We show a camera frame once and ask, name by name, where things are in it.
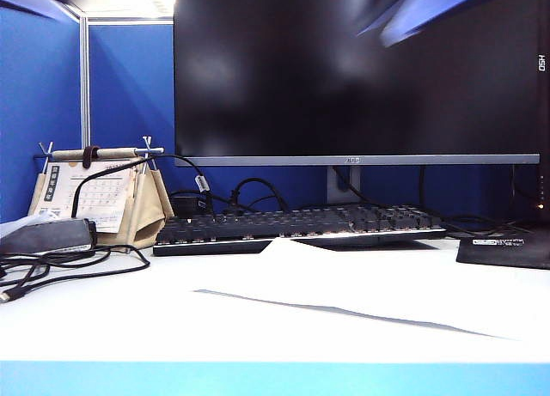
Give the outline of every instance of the monitor logo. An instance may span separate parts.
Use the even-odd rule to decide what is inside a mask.
[[[547,58],[545,55],[539,55],[539,71],[544,72],[547,70]]]

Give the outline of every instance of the keyboard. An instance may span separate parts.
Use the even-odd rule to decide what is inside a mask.
[[[276,237],[318,247],[366,247],[384,241],[444,237],[440,224],[438,217],[405,205],[173,217],[156,237],[153,254],[259,253]]]

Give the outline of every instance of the beige calendar stand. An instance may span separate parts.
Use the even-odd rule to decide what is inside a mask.
[[[72,161],[81,164],[83,154],[81,149],[48,153],[51,161]],[[143,154],[145,157],[147,156],[147,149],[98,149],[95,160],[126,159],[125,162],[129,162],[129,159],[135,161],[137,156]],[[165,220],[174,216],[161,172],[156,168],[151,169],[148,163],[136,166],[135,169],[136,171],[131,179],[130,191],[126,194],[119,232],[98,233],[99,245],[130,244],[136,248],[150,247],[155,243],[156,235],[164,226]],[[44,194],[43,189],[47,185],[45,166],[36,180],[29,215],[38,212],[39,203]]]

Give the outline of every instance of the desk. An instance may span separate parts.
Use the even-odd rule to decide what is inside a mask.
[[[456,241],[432,241],[431,245],[437,250],[431,251],[430,260],[440,258],[439,264],[444,268],[464,266],[454,261]],[[150,249],[145,252],[150,256]],[[408,254],[407,259],[418,262],[426,255],[425,250],[368,255],[397,260],[404,253]],[[550,335],[547,340],[530,343],[196,291],[209,289],[212,278],[224,277],[228,269],[246,269],[260,256],[150,257],[151,267],[145,271],[58,283],[32,292],[0,306],[2,332],[9,338],[3,341],[1,358],[88,362],[550,363]],[[134,264],[125,255],[116,254],[104,266]],[[550,271],[514,271],[522,275],[525,286],[535,283],[545,289],[547,301]],[[468,280],[463,283],[467,288]],[[399,291],[399,286],[395,286],[395,293],[407,295],[406,291]]]

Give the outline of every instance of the black mouse pad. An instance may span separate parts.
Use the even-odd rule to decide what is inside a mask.
[[[534,228],[531,231],[512,236],[461,240],[456,261],[550,270],[550,228]]]

